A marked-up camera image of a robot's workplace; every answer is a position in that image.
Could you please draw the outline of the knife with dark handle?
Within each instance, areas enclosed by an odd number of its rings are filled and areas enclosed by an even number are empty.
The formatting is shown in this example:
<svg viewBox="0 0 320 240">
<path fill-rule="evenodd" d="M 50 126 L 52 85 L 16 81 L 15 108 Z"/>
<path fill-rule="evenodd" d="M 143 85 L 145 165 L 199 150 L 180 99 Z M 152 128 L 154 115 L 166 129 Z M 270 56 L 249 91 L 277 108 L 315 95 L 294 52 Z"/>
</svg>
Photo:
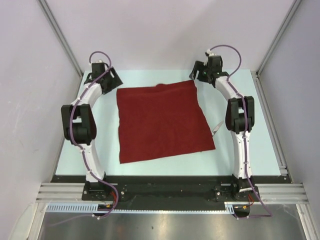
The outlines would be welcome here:
<svg viewBox="0 0 320 240">
<path fill-rule="evenodd" d="M 220 121 L 214 128 L 213 130 L 211 131 L 211 135 L 212 137 L 215 136 L 215 134 L 218 132 L 218 130 L 220 129 L 220 127 L 224 124 L 224 121 Z"/>
</svg>

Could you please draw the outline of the red cloth napkin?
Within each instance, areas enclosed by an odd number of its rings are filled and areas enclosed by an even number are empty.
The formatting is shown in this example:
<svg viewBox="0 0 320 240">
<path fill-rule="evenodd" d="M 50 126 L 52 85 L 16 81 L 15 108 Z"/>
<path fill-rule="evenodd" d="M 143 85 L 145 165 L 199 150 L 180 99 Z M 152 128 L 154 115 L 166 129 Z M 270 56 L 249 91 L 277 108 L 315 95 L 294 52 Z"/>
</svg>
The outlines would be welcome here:
<svg viewBox="0 0 320 240">
<path fill-rule="evenodd" d="M 121 164 L 215 150 L 194 81 L 116 92 Z"/>
</svg>

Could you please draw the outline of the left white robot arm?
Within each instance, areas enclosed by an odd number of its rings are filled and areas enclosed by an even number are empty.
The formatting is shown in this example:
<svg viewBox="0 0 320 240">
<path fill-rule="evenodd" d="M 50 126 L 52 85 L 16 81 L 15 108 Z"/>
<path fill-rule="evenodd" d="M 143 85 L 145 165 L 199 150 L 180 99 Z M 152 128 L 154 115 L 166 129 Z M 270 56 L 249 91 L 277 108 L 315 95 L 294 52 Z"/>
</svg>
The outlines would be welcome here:
<svg viewBox="0 0 320 240">
<path fill-rule="evenodd" d="M 82 93 L 70 104 L 61 107 L 64 138 L 79 149 L 86 168 L 86 181 L 98 183 L 105 180 L 95 146 L 97 125 L 92 108 L 96 101 L 123 84 L 115 68 L 105 62 L 91 63 Z"/>
</svg>

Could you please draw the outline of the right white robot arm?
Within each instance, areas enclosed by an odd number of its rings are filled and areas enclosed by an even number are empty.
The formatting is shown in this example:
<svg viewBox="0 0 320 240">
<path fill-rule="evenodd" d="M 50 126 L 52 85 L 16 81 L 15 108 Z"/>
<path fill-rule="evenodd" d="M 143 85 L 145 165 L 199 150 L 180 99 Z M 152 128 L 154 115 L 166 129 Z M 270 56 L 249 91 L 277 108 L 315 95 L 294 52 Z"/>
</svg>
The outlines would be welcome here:
<svg viewBox="0 0 320 240">
<path fill-rule="evenodd" d="M 230 82 L 230 75 L 223 71 L 223 59 L 220 55 L 206 53 L 205 62 L 196 61 L 189 75 L 212 85 L 227 101 L 225 125 L 229 130 L 234 148 L 234 170 L 236 179 L 252 180 L 249 140 L 255 124 L 255 100 L 244 96 Z"/>
</svg>

